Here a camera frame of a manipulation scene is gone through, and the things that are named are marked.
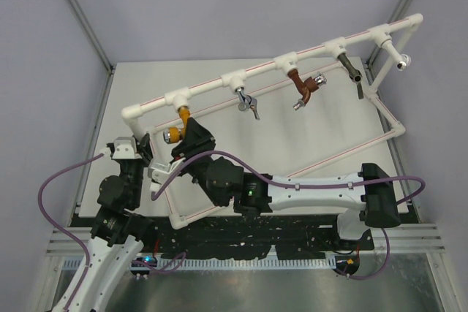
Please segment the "aluminium front rail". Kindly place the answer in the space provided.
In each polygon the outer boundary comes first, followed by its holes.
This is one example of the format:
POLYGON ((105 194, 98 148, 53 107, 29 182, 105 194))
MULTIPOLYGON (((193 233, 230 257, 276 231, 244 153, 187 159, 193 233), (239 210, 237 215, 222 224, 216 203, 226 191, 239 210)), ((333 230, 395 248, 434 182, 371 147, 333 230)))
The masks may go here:
MULTIPOLYGON (((445 253, 445 245, 435 224, 402 224, 387 229, 392 254, 445 253)), ((82 248, 72 239, 54 229, 46 256, 82 256, 82 248)))

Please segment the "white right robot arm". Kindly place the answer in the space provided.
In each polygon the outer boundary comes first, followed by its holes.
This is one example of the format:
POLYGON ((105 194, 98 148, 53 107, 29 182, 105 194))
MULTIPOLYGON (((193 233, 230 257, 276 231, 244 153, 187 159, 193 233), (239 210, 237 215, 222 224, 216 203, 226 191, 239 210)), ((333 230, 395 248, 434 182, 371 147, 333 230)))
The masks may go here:
POLYGON ((377 164, 364 163, 360 171, 335 178, 284 178, 249 172, 226 155, 214 159, 214 136, 193 118, 182 129, 166 129, 163 138, 175 146, 171 155, 183 162, 182 172, 217 207, 232 205, 243 216, 289 208, 343 208, 331 230, 332 244, 340 249, 349 248, 370 228, 401 224, 393 182, 377 164))

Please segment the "dark grey lever faucet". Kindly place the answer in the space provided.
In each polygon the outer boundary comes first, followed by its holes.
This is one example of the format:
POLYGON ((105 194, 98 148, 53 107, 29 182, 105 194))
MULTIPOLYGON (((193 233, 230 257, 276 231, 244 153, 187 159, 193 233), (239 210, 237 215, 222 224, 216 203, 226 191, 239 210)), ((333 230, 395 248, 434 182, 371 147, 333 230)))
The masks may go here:
POLYGON ((354 82, 357 89, 357 94, 359 99, 364 99, 363 87, 362 87, 362 74, 361 72, 356 69, 351 61, 348 59, 346 53, 341 53, 337 56, 337 60, 341 63, 341 65, 347 70, 348 76, 351 81, 354 82))

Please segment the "aluminium frame post left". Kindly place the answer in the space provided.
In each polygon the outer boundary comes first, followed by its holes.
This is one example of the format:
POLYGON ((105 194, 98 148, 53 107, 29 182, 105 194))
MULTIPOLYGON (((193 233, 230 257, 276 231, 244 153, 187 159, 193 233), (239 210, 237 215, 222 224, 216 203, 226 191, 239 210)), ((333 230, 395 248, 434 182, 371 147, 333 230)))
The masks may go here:
POLYGON ((65 0, 68 4, 72 14, 75 16, 76 21, 78 22, 79 27, 83 30, 87 40, 89 41, 91 47, 93 48, 94 52, 98 56, 101 64, 105 68, 105 71, 108 74, 111 74, 114 68, 111 60, 108 58, 105 49, 103 48, 101 42, 98 39, 91 23, 89 22, 81 4, 78 0, 65 0))

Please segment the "brown water faucet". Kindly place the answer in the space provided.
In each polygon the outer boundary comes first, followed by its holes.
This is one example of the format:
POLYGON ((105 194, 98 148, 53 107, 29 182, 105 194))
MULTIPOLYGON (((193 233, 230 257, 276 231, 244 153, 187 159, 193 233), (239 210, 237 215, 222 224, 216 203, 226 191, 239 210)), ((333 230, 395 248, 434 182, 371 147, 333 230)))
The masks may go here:
POLYGON ((302 80, 298 70, 291 69, 287 73, 287 76, 291 79, 291 81, 293 81, 298 93, 301 95, 300 99, 293 105, 294 111, 305 107, 308 104, 312 94, 327 83, 326 77, 321 73, 315 77, 308 77, 305 80, 302 80))

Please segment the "yellow water faucet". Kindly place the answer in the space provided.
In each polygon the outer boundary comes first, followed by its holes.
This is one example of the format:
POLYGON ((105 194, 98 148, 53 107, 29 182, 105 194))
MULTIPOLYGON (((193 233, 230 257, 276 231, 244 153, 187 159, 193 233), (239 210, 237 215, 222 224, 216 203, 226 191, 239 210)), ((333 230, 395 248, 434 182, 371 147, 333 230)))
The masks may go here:
POLYGON ((180 107, 178 109, 178 117, 181 121, 181 125, 169 126, 162 133, 163 140, 167 144, 175 144, 185 138, 186 126, 189 118, 191 117, 189 108, 187 106, 180 107))

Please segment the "chrome lever faucet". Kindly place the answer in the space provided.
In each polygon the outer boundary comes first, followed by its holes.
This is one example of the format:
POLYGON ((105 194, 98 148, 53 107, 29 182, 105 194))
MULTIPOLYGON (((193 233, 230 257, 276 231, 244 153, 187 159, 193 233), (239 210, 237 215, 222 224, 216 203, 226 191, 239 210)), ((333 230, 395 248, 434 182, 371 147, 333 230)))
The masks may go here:
POLYGON ((237 88, 235 92, 239 99, 238 110, 241 112, 252 111, 254 118, 259 121, 260 116, 257 109, 257 100, 253 96, 246 94, 244 87, 237 88))

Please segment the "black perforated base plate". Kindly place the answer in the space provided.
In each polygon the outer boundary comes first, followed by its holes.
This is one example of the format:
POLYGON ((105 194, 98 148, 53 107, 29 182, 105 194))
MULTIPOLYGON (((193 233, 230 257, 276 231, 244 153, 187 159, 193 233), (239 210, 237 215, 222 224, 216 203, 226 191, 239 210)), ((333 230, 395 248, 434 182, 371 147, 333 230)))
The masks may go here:
POLYGON ((358 241, 338 238, 336 215, 212 216, 183 229, 173 229, 166 217, 153 217, 154 231, 144 251, 187 259, 264 259, 273 248, 280 259, 321 257, 325 251, 348 254, 372 251, 374 241, 366 230, 358 241))

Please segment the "white chrome-tipped faucet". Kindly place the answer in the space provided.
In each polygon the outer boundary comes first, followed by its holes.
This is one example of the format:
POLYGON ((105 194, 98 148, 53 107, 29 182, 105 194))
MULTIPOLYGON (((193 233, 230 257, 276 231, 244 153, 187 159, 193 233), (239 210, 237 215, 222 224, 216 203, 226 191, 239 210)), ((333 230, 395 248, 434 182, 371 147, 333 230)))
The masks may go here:
POLYGON ((382 45, 382 48, 385 49, 389 56, 393 59, 396 64, 396 68, 399 71, 404 71, 412 62, 412 59, 403 53, 397 51, 391 41, 387 41, 382 45))

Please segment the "white PVC pipe frame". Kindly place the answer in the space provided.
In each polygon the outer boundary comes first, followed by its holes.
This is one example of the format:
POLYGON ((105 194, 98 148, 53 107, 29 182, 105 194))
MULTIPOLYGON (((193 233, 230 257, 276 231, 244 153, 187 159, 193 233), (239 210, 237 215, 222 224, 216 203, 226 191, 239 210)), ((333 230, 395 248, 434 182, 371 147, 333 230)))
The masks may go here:
POLYGON ((259 171, 291 178, 332 176, 371 162, 395 175, 388 143, 406 129, 383 104, 377 89, 396 64, 389 56, 375 83, 363 78, 364 99, 359 99, 337 56, 362 42, 382 48, 391 41, 402 53, 422 22, 423 16, 414 14, 270 60, 120 63, 113 101, 121 106, 124 123, 133 133, 150 134, 159 162, 171 158, 162 133, 181 125, 178 109, 187 106, 192 117, 214 135, 219 150, 259 171), (293 105, 301 95, 287 76, 291 69, 297 69, 302 80, 319 73, 327 79, 297 111, 293 105), (239 87, 257 100, 259 121, 252 111, 238 110, 235 90, 239 87))

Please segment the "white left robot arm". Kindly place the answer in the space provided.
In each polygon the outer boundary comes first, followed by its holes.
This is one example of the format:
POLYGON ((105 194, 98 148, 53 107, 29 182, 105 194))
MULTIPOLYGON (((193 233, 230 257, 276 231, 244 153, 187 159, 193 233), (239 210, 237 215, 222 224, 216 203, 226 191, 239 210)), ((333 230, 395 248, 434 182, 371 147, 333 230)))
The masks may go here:
POLYGON ((104 311, 125 270, 136 254, 156 243, 154 222, 133 211, 140 207, 144 170, 153 159, 148 134, 119 137, 108 143, 108 154, 120 167, 99 185, 100 209, 91 227, 91 238, 81 243, 84 257, 53 311, 104 311))

